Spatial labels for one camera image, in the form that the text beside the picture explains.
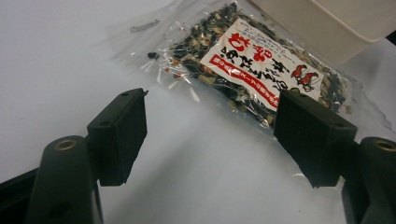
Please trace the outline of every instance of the white container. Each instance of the white container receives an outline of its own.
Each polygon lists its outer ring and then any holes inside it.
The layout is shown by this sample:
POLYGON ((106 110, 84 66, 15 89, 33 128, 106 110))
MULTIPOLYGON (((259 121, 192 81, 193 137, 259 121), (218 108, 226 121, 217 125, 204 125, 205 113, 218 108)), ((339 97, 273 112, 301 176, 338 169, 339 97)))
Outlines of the white container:
POLYGON ((396 30, 395 0, 251 0, 334 67, 396 30))

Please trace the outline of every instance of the transparent plastic bag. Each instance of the transparent plastic bag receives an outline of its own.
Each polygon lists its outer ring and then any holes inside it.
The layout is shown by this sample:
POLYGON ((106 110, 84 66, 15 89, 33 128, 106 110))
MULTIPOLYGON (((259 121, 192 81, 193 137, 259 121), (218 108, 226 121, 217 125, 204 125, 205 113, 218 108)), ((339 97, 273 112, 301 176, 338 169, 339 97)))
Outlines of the transparent plastic bag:
MULTIPOLYGON (((190 92, 184 93, 195 101, 199 101, 205 95, 202 90, 208 91, 207 88, 202 87, 203 84, 209 85, 226 96, 227 100, 219 102, 221 107, 228 108, 238 118, 253 117, 260 126, 268 128, 274 123, 276 104, 268 105, 270 100, 267 98, 265 102, 264 92, 259 92, 260 88, 254 91, 252 85, 234 83, 229 78, 232 73, 230 69, 220 74, 213 71, 216 66, 207 66, 201 62, 214 47, 224 45, 227 38, 230 42, 232 37, 226 33, 238 19, 242 19, 242 22, 248 23, 248 27, 252 27, 248 29, 259 30, 275 49, 282 48, 286 51, 285 57, 294 60, 295 66, 287 68, 288 73, 285 76, 290 76, 289 78, 296 82, 295 85, 286 86, 281 83, 275 86, 275 89, 279 91, 292 89, 305 91, 304 93, 308 94, 315 89, 318 93, 313 97, 314 99, 358 126, 360 131, 357 140, 369 136, 368 134, 393 138, 394 132, 388 125, 384 125, 387 123, 385 118, 378 116, 381 114, 380 111, 364 98, 359 83, 345 75, 340 75, 342 72, 331 69, 317 57, 295 45, 291 41, 293 36, 264 17, 248 1, 176 0, 167 7, 108 27, 107 32, 110 46, 115 50, 123 66, 141 69, 154 77, 159 84, 166 85, 169 90, 177 85, 189 85, 190 92), (311 85, 313 80, 317 82, 315 88, 311 85), (361 114, 362 108, 366 108, 363 111, 368 114, 367 116, 361 114), (371 118, 370 123, 367 123, 367 118, 371 118)), ((238 39, 242 33, 233 35, 238 35, 236 37, 238 39)), ((256 47, 254 48, 257 50, 256 53, 262 51, 261 46, 249 44, 251 47, 256 47)), ((265 53, 262 52, 261 56, 269 56, 265 53)), ((249 60, 256 60, 254 51, 245 55, 249 60)), ((227 49, 223 51, 223 59, 228 63, 233 61, 235 59, 233 52, 227 49)), ((272 62, 276 62, 271 64, 274 65, 274 69, 276 66, 278 70, 282 69, 282 63, 279 65, 275 57, 272 58, 272 62)), ((282 81, 277 79, 274 73, 271 74, 274 70, 268 67, 263 68, 262 73, 257 69, 249 68, 249 70, 246 69, 245 72, 252 77, 282 81)), ((278 100, 276 97, 279 91, 272 98, 270 97, 271 101, 274 98, 274 102, 278 100)))

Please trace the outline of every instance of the white table surface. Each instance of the white table surface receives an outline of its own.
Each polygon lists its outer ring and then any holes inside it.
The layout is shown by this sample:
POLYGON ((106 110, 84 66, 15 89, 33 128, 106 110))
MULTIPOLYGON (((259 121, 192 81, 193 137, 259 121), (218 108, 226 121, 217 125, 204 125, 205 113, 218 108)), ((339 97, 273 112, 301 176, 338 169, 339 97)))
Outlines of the white table surface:
MULTIPOLYGON (((105 28, 169 2, 0 2, 0 183, 36 168, 49 142, 85 136, 117 94, 141 87, 148 137, 128 183, 100 188, 106 223, 345 223, 341 186, 312 189, 269 131, 111 60, 105 28)), ((379 41, 342 68, 396 123, 395 46, 379 41)))

